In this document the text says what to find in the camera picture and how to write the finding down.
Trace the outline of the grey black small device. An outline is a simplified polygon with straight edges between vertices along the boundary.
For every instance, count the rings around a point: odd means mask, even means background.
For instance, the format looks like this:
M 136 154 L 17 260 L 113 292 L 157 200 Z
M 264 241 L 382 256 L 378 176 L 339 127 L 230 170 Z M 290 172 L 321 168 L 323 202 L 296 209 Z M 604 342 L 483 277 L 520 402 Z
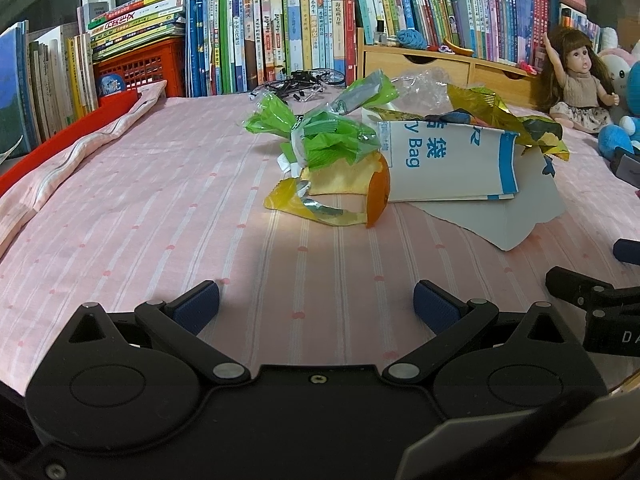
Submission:
M 610 169 L 617 179 L 635 188 L 640 188 L 640 158 L 638 154 L 629 153 L 623 148 L 614 150 Z

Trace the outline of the middle upright book row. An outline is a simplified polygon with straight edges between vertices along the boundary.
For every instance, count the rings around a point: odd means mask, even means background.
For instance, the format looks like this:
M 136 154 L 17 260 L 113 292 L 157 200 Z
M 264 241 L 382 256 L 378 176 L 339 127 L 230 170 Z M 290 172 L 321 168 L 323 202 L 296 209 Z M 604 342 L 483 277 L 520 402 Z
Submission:
M 304 73 L 348 86 L 355 0 L 186 0 L 186 95 L 254 91 Z

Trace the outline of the green plastic wrapper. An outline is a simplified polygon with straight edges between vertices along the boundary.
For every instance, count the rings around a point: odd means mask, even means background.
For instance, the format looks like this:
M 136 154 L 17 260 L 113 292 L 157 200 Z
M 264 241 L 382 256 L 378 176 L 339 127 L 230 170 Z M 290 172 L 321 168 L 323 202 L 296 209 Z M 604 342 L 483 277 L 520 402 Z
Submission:
M 332 101 L 296 115 L 278 96 L 266 93 L 243 122 L 250 133 L 271 133 L 291 144 L 296 162 L 316 170 L 343 159 L 353 165 L 381 148 L 376 131 L 351 118 L 360 108 L 387 104 L 398 91 L 382 70 L 350 84 Z

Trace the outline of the left upright book group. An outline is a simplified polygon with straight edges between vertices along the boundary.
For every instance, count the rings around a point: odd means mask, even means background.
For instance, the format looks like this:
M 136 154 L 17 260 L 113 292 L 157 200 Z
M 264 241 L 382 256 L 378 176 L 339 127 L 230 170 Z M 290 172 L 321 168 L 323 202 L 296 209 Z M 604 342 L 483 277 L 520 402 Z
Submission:
M 99 108 L 90 35 L 14 23 L 1 33 L 0 84 L 1 158 L 19 158 Z

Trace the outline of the white blue sanitary bag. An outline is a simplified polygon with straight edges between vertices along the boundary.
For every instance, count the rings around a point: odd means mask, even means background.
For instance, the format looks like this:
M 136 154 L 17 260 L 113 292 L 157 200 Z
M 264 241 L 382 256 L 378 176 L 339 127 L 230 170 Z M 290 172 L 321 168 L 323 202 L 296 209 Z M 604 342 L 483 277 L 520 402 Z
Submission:
M 390 172 L 392 202 L 507 200 L 518 192 L 515 132 L 364 112 Z

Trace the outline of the upright book row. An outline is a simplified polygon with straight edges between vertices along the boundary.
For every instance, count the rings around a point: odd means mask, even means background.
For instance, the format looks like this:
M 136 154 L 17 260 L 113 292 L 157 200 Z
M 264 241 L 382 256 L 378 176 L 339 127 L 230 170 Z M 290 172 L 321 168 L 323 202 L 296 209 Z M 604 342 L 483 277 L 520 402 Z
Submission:
M 369 46 L 400 47 L 396 32 L 416 29 L 427 51 L 516 66 L 536 75 L 553 18 L 550 0 L 352 0 Z
M 348 86 L 355 0 L 186 0 L 186 95 L 254 91 L 304 73 Z

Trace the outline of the right upright book row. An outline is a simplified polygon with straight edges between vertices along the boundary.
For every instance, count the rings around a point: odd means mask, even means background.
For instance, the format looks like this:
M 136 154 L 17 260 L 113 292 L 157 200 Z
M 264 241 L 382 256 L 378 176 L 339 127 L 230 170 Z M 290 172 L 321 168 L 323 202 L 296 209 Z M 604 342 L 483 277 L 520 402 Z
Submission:
M 516 66 L 536 75 L 553 18 L 550 0 L 352 0 L 369 46 L 400 47 L 396 32 L 416 29 L 427 51 Z

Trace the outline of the clear plastic bag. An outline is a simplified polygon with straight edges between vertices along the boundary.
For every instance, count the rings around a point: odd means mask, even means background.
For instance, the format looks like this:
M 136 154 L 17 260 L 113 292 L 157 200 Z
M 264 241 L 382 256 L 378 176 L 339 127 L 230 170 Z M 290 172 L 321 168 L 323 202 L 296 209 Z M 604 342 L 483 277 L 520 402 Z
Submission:
M 451 79 L 442 68 L 427 68 L 422 72 L 405 72 L 392 78 L 398 91 L 397 101 L 410 105 L 439 107 L 449 103 L 448 84 Z

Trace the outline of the yellow foil wrapper strip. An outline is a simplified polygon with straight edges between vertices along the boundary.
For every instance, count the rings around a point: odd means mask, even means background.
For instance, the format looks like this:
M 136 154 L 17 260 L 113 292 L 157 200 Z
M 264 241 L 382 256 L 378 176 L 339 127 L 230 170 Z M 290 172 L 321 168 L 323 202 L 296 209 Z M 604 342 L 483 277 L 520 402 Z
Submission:
M 322 204 L 308 193 L 307 180 L 286 178 L 281 180 L 264 199 L 269 210 L 285 212 L 292 216 L 324 224 L 325 226 L 359 226 L 372 228 L 382 216 L 390 194 L 390 184 L 372 177 L 366 193 L 363 211 L 352 211 Z

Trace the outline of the blue Doraemon plush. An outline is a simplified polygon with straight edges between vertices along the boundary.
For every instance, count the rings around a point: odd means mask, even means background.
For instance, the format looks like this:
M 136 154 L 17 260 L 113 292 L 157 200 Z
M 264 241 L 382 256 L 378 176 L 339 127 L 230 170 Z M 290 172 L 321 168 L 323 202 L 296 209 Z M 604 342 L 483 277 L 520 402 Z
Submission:
M 639 154 L 639 62 L 631 66 L 626 81 L 625 103 L 628 114 L 623 115 L 617 125 L 607 125 L 598 134 L 598 151 L 609 162 L 615 158 L 618 148 L 631 155 Z

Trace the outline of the wooden drawer organizer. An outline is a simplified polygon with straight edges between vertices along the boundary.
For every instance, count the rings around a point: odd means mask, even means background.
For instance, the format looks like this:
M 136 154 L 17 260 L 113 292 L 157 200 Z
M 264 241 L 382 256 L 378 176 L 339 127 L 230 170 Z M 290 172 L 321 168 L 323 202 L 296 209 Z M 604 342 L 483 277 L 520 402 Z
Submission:
M 424 70 L 444 72 L 460 87 L 483 86 L 498 93 L 509 105 L 535 107 L 536 79 L 517 67 L 467 56 L 398 47 L 369 46 L 363 29 L 357 29 L 357 76 L 382 70 L 390 78 Z

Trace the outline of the gold foil wrapper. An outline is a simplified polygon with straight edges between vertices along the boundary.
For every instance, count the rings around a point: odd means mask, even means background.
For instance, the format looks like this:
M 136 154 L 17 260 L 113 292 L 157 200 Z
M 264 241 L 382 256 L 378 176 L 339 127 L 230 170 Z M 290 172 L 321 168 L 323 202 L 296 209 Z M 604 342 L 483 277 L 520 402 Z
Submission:
M 570 150 L 563 140 L 563 127 L 558 122 L 539 115 L 516 116 L 496 92 L 484 87 L 463 88 L 448 84 L 449 103 L 439 107 L 405 104 L 397 98 L 384 105 L 371 106 L 374 119 L 379 122 L 436 120 L 512 131 L 518 135 L 516 143 L 526 150 L 538 148 L 547 160 L 552 157 L 564 162 L 570 160 Z

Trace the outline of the red plastic basket left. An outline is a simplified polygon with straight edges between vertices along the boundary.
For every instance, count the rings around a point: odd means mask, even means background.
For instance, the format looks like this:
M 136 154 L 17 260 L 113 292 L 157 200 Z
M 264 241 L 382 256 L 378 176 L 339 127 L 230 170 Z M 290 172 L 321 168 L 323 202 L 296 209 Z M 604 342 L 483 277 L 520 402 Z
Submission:
M 100 99 L 152 82 L 165 81 L 170 98 L 183 98 L 184 39 L 169 37 L 93 65 Z

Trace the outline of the pink white bunny plush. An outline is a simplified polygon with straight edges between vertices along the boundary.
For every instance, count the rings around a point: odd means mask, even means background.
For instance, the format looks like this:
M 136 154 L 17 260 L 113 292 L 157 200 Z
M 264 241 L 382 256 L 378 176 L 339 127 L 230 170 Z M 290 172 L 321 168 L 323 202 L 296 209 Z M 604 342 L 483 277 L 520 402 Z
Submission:
M 626 103 L 628 74 L 639 61 L 639 43 L 636 42 L 632 48 L 621 47 L 616 30 L 605 27 L 600 31 L 599 56 L 610 74 L 614 92 L 620 98 L 620 104 L 610 109 L 612 121 L 618 124 L 620 118 L 629 114 Z

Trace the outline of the large white paper sheet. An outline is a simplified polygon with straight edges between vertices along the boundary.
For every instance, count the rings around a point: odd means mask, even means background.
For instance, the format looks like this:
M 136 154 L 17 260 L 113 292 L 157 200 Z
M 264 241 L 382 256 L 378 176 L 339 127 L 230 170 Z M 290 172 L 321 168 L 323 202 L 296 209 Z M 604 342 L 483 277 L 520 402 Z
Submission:
M 514 168 L 518 194 L 510 200 L 412 203 L 437 219 L 466 229 L 507 252 L 521 244 L 537 224 L 565 211 L 548 160 L 538 150 L 517 146 Z

